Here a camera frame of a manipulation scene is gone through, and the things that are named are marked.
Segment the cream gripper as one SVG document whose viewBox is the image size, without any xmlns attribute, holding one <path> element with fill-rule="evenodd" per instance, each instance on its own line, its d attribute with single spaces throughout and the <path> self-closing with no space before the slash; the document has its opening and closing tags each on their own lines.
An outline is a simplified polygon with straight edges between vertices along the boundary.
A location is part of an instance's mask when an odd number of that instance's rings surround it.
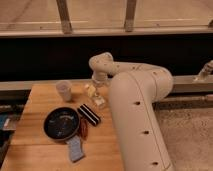
<svg viewBox="0 0 213 171">
<path fill-rule="evenodd" d="M 93 72 L 92 84 L 85 85 L 85 91 L 88 97 L 92 98 L 96 94 L 96 87 L 106 86 L 108 84 L 108 76 L 106 73 Z"/>
</svg>

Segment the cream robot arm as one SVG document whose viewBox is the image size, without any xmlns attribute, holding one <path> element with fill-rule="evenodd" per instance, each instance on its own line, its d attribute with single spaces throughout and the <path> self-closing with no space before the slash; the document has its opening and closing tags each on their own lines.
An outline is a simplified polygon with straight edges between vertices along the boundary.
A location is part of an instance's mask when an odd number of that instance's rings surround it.
<svg viewBox="0 0 213 171">
<path fill-rule="evenodd" d="M 96 85 L 109 85 L 124 171 L 174 171 L 152 106 L 171 92 L 171 73 L 161 66 L 116 62 L 108 52 L 91 57 L 89 66 Z"/>
</svg>

